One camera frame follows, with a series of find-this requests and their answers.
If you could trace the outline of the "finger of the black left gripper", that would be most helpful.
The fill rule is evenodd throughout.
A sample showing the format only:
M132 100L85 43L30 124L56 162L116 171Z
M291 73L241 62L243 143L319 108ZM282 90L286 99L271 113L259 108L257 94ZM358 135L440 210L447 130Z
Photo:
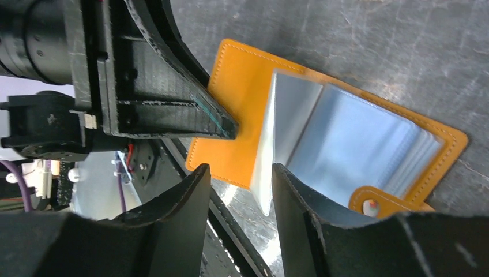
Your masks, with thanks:
M156 47L163 52L170 64L189 75L203 87L209 83L209 74L197 61L183 41L176 24L170 1L141 1L142 11L137 14L156 40Z
M238 123L195 79L170 64L137 14L141 1L104 1L103 128L134 139L234 139Z

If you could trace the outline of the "orange leather card holder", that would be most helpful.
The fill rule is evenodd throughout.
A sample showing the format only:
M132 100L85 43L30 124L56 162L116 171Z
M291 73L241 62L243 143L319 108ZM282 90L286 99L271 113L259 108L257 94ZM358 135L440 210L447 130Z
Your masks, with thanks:
M272 166L320 195L384 218L425 200L468 144L461 130L236 40L221 42L208 90L235 116L233 140L195 138L186 167L249 190L268 215Z

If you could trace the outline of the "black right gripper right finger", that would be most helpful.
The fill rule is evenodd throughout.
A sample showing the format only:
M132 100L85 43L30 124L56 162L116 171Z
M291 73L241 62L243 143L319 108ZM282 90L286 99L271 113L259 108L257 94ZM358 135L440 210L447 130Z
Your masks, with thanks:
M286 276L487 276L488 217L398 212L374 219L272 169Z

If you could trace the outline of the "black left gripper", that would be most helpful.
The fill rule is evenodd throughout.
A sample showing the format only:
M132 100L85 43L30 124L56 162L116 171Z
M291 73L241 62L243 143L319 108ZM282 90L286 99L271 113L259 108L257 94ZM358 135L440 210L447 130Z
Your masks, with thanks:
M1 149L17 160L83 161L115 149L108 97L110 1L2 1L1 76L23 83L7 96Z

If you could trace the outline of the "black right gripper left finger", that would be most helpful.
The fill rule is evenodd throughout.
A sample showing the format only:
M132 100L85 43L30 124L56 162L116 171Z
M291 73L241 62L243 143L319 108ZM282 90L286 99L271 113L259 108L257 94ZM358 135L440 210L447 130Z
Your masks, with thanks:
M1 213L2 276L198 276L210 167L112 220Z

